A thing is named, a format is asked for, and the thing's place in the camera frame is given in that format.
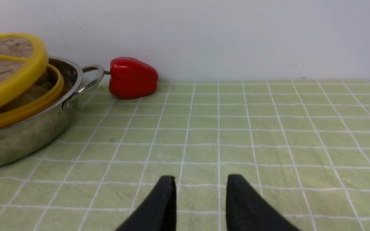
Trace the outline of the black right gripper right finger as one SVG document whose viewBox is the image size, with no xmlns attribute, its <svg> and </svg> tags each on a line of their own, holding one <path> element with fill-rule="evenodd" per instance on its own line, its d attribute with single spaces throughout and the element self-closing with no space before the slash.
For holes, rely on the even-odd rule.
<svg viewBox="0 0 370 231">
<path fill-rule="evenodd" d="M 228 231 L 298 231 L 240 174 L 228 175 L 226 185 Z"/>
</svg>

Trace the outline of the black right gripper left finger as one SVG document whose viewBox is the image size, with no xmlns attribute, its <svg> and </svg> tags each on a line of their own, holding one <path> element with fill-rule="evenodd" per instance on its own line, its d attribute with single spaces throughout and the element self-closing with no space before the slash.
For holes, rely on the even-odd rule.
<svg viewBox="0 0 370 231">
<path fill-rule="evenodd" d="M 175 177 L 159 178 L 145 200 L 116 231 L 175 231 L 177 193 Z"/>
</svg>

